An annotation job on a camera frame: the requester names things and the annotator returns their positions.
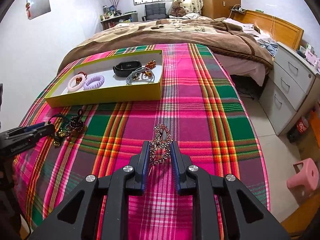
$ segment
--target teddy bear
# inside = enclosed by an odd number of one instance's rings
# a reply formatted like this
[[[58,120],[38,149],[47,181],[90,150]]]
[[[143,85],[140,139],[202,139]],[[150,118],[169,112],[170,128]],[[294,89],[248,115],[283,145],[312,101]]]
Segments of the teddy bear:
[[[175,16],[175,17],[182,17],[185,16],[186,10],[181,6],[180,1],[174,1],[172,4],[172,11],[170,15]]]

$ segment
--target tile floor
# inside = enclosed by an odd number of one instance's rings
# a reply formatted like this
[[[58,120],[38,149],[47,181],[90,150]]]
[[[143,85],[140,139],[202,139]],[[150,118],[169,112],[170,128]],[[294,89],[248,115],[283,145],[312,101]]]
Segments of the tile floor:
[[[259,138],[265,159],[271,213],[281,222],[299,206],[286,186],[287,179],[295,174],[292,165],[300,160],[299,151],[297,146],[291,144],[285,136],[276,136],[258,100],[243,97],[241,99]]]

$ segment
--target brown blanket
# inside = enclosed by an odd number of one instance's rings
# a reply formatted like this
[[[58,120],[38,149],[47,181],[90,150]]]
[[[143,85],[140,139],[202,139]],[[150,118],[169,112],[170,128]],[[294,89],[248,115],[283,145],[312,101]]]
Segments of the brown blanket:
[[[213,53],[263,63],[272,69],[268,51],[242,28],[207,17],[196,20],[162,19],[142,23],[122,23],[95,34],[79,44],[63,59],[58,73],[69,63],[97,53],[153,44],[196,43],[207,46]]]

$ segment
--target chair backrest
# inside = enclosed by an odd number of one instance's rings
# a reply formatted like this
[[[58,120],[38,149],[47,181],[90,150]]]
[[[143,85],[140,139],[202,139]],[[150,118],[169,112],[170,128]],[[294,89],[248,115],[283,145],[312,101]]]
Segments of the chair backrest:
[[[165,19],[167,17],[165,3],[149,3],[145,5],[146,20]]]

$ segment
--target gray elastic cord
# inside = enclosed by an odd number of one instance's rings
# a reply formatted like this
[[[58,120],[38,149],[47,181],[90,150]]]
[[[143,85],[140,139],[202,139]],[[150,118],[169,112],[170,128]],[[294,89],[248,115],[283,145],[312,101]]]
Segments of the gray elastic cord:
[[[133,71],[129,76],[127,76],[127,78],[125,79],[125,82],[127,83],[127,85],[132,85],[132,82],[134,81],[133,80],[133,77],[134,76],[137,76],[138,78],[140,77],[140,74],[142,72],[151,72],[151,77],[149,77],[149,82],[148,83],[151,83],[151,82],[154,82],[155,81],[155,75],[154,73],[152,72],[152,70],[148,67],[141,67],[141,68],[138,68],[137,70]]]

